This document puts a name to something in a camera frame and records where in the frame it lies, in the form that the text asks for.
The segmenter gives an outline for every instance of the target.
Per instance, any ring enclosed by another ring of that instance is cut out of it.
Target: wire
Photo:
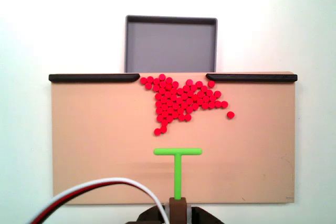
[[[125,184],[134,186],[146,194],[148,194],[152,199],[155,201],[156,205],[158,206],[158,209],[163,217],[163,220],[165,224],[170,224],[168,220],[168,216],[165,213],[159,199],[157,196],[155,196],[154,193],[152,193],[147,187],[140,184],[139,182],[136,182],[129,178],[103,178],[103,179],[97,179],[92,180],[83,184],[80,184],[78,186],[74,186],[66,191],[61,192],[60,194],[56,195],[50,203],[43,208],[34,218],[28,222],[28,224],[41,224],[43,223],[53,212],[55,212],[60,206],[65,204],[66,202],[76,198],[77,196],[84,194],[88,191],[94,190],[99,187],[103,186],[109,186],[109,185],[116,185],[116,184]]]

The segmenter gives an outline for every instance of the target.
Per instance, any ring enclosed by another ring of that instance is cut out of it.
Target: red game piece
[[[206,110],[208,108],[209,108],[209,105],[206,102],[202,104],[202,109],[203,110]]]
[[[214,96],[217,97],[217,98],[220,98],[221,95],[222,95],[222,93],[218,90],[214,92]]]
[[[183,94],[181,95],[181,97],[182,97],[183,101],[185,101],[185,100],[188,99],[188,95],[187,95],[186,93],[183,93]]]
[[[192,108],[193,110],[198,110],[200,106],[197,103],[193,103]]]
[[[161,94],[156,94],[156,95],[155,95],[155,99],[157,99],[157,100],[161,100],[161,98],[162,98],[162,95],[161,95]]]
[[[147,82],[152,83],[154,81],[154,78],[152,76],[147,77]]]
[[[167,126],[162,126],[160,128],[161,133],[166,133],[167,132]]]
[[[176,102],[177,102],[178,104],[181,104],[181,103],[183,102],[182,97],[178,97],[178,98],[176,99]]]
[[[223,102],[222,102],[222,108],[227,108],[228,105],[229,105],[229,104],[228,104],[226,101],[223,101]]]
[[[203,97],[203,101],[204,102],[209,102],[210,98],[206,95],[205,97]]]
[[[172,101],[172,100],[168,100],[168,101],[167,101],[167,105],[168,105],[168,107],[173,106],[173,101]]]
[[[185,120],[188,122],[191,120],[191,115],[190,114],[187,114],[184,116]]]
[[[215,82],[214,82],[214,81],[209,81],[209,82],[208,82],[208,86],[209,86],[210,88],[213,88],[213,87],[215,86]]]
[[[154,86],[153,86],[153,90],[154,90],[155,92],[158,92],[158,91],[160,90],[160,86],[159,86],[159,85],[154,85]]]
[[[142,78],[140,79],[140,83],[141,83],[141,84],[146,84],[146,83],[147,83],[147,78],[142,77]]]
[[[168,101],[167,97],[161,97],[161,102],[162,103],[167,103],[167,101]]]
[[[173,85],[173,87],[174,87],[174,88],[176,88],[176,89],[179,87],[179,85],[178,85],[178,82],[177,82],[177,81],[173,81],[172,85]]]
[[[193,80],[191,80],[191,79],[188,79],[188,80],[185,82],[185,84],[187,84],[188,86],[191,86],[193,83],[194,83],[194,82],[193,82]]]
[[[232,119],[232,118],[235,117],[235,113],[233,113],[232,111],[229,111],[229,112],[227,113],[227,117],[230,118],[230,119]]]
[[[188,106],[186,109],[185,109],[185,111],[187,112],[187,113],[191,113],[191,112],[193,112],[194,110],[193,110],[193,107],[191,107],[191,106]]]
[[[152,88],[152,84],[147,82],[145,84],[145,88],[148,89],[148,90],[150,90]]]
[[[191,105],[191,104],[193,104],[193,99],[191,99],[191,98],[188,98],[187,100],[186,100],[186,102],[187,102],[187,104],[188,105]]]
[[[214,95],[210,96],[210,101],[211,102],[215,102],[217,100],[217,97],[215,97]]]
[[[222,106],[222,103],[220,101],[215,101],[215,107],[220,108]]]
[[[161,130],[160,129],[155,129],[154,134],[155,134],[155,136],[159,136],[161,134]]]
[[[203,83],[201,81],[196,81],[196,87],[200,89],[203,86]]]
[[[167,77],[166,82],[167,82],[167,83],[172,83],[172,82],[173,82],[173,78],[171,78],[171,77]]]
[[[197,93],[197,95],[198,95],[199,98],[202,98],[204,96],[204,92],[203,91],[199,91]]]
[[[158,115],[158,116],[156,117],[156,120],[157,120],[158,122],[162,122],[162,120],[163,120],[163,116],[162,116],[162,115]]]
[[[182,95],[182,94],[184,93],[184,91],[183,91],[183,89],[179,88],[179,89],[177,89],[177,93],[178,93],[179,95]]]
[[[158,115],[162,114],[162,108],[157,108],[157,109],[156,109],[156,113],[157,113]]]
[[[171,122],[173,122],[173,117],[171,116],[171,115],[169,115],[169,116],[167,116],[167,121],[169,122],[169,123],[171,123]]]
[[[188,92],[190,90],[190,87],[188,85],[183,86],[183,91]]]
[[[164,74],[160,74],[159,79],[160,81],[164,81],[164,79],[166,79],[166,76]]]
[[[213,109],[215,107],[215,103],[214,102],[210,102],[209,103],[209,109]]]
[[[180,121],[184,121],[184,119],[185,119],[184,114],[180,114],[179,117],[178,117],[178,119],[179,119]]]
[[[153,83],[156,84],[156,85],[159,85],[160,84],[160,79],[159,78],[155,78],[153,80]]]

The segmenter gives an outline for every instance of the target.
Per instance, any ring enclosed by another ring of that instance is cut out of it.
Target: cardboard surface
[[[167,74],[181,84],[207,82],[205,73]],[[54,195],[98,178],[127,177],[161,202],[174,194],[173,156],[163,147],[199,147],[182,157],[182,196],[188,203],[294,201],[295,84],[217,83],[226,109],[199,109],[174,120],[164,135],[155,93],[132,83],[52,83]],[[236,116],[229,120],[228,111]],[[152,203],[125,185],[99,188],[70,204]]]

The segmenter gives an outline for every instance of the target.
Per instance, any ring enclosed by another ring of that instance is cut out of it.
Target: pile of red discs
[[[148,76],[140,78],[141,84],[145,85],[147,90],[156,92],[156,120],[161,123],[161,127],[154,130],[154,134],[167,132],[167,125],[174,119],[179,121],[190,121],[191,113],[202,108],[203,110],[215,108],[227,108],[226,101],[218,101],[221,97],[220,91],[212,91],[215,86],[214,81],[209,81],[203,85],[201,81],[188,79],[185,85],[179,88],[179,83],[173,81],[171,77],[160,74],[158,78]],[[232,111],[227,113],[227,117],[232,119],[235,114]]]

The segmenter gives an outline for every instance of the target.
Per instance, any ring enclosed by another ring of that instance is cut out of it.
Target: black bar
[[[296,74],[207,73],[206,77],[218,82],[295,82]]]
[[[138,73],[106,74],[50,74],[51,82],[134,82],[140,78]]]

